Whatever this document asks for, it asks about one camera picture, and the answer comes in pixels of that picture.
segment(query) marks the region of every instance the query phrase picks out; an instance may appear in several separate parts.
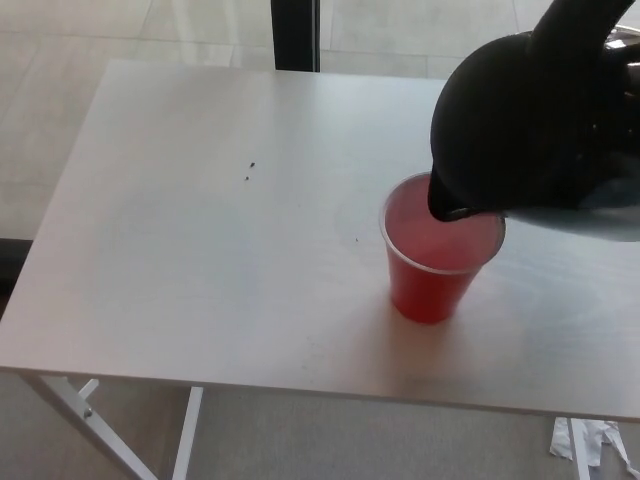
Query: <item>white paper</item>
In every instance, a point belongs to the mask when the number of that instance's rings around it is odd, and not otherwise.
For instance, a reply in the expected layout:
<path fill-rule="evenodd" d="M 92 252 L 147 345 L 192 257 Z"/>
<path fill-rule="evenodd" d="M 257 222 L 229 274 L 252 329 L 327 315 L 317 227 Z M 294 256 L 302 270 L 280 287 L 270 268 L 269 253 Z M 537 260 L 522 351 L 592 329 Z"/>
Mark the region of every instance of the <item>white paper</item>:
<path fill-rule="evenodd" d="M 600 466 L 600 456 L 602 454 L 602 444 L 612 444 L 620 458 L 627 464 L 627 472 L 634 478 L 640 480 L 640 472 L 631 468 L 627 451 L 624 449 L 620 429 L 617 422 L 606 422 L 604 420 L 580 420 L 574 421 L 582 423 L 584 426 L 584 444 L 587 451 L 587 463 L 590 467 Z M 571 440 L 569 437 L 569 427 L 567 419 L 558 417 L 553 427 L 553 437 L 549 452 L 558 457 L 573 460 L 571 452 Z"/>

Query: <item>plastic cup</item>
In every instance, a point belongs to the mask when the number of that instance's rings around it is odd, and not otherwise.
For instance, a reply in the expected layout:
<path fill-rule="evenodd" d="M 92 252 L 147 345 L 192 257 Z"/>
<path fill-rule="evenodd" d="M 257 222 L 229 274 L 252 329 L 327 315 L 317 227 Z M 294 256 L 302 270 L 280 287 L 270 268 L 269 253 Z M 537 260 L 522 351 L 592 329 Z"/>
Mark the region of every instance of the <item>plastic cup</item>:
<path fill-rule="evenodd" d="M 481 214 L 455 222 L 431 216 L 431 175 L 396 186 L 380 214 L 387 243 L 391 300 L 405 317 L 434 324 L 453 315 L 482 266 L 500 250 L 504 218 Z"/>

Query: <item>gray carpet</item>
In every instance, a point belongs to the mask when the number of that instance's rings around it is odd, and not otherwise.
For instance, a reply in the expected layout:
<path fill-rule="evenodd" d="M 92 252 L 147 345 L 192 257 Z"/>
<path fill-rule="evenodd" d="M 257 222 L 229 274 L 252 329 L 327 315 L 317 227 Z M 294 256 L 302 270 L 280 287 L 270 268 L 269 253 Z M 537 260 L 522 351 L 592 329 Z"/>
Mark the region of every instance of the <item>gray carpet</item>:
<path fill-rule="evenodd" d="M 187 398 L 186 388 L 107 381 L 91 402 L 170 478 Z M 13 375 L 0 375 L 0 425 L 0 479 L 124 478 Z M 188 478 L 569 480 L 571 463 L 547 453 L 552 428 L 534 416 L 209 389 Z M 624 425 L 623 438 L 640 459 L 640 428 Z M 631 478 L 610 447 L 592 473 Z"/>

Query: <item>white table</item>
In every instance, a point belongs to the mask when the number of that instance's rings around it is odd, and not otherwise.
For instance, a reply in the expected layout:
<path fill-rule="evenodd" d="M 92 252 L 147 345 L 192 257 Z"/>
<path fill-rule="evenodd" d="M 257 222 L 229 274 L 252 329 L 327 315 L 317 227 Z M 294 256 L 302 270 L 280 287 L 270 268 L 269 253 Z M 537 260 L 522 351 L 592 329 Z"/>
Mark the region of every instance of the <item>white table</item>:
<path fill-rule="evenodd" d="M 451 321 L 390 305 L 378 211 L 430 169 L 441 87 L 112 63 L 0 323 L 0 367 L 143 479 L 93 385 L 65 375 L 196 386 L 174 478 L 207 385 L 637 421 L 640 244 L 508 221 Z"/>

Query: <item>table leg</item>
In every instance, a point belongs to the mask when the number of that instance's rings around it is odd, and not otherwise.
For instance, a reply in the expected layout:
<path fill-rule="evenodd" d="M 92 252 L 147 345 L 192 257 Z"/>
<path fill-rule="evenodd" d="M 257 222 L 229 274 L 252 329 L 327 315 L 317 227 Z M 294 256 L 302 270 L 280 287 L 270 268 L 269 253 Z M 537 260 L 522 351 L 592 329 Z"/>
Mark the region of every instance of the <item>table leg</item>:
<path fill-rule="evenodd" d="M 23 380 L 51 405 L 99 452 L 135 480 L 157 480 L 151 470 L 109 425 L 93 411 L 87 401 L 62 377 L 23 376 Z"/>
<path fill-rule="evenodd" d="M 201 400 L 202 387 L 191 387 L 187 412 L 184 415 L 182 435 L 180 436 L 180 445 L 178 446 L 178 455 L 176 455 L 176 464 L 173 467 L 172 480 L 185 480 L 187 478 L 189 459 L 191 458 L 191 447 L 193 447 L 193 437 L 195 436 L 196 426 L 198 424 Z"/>
<path fill-rule="evenodd" d="M 571 453 L 573 454 L 573 472 L 576 480 L 589 480 L 589 464 L 587 463 L 587 449 L 584 444 L 584 424 L 576 422 L 573 418 L 567 418 L 569 427 L 569 440 L 571 441 Z"/>

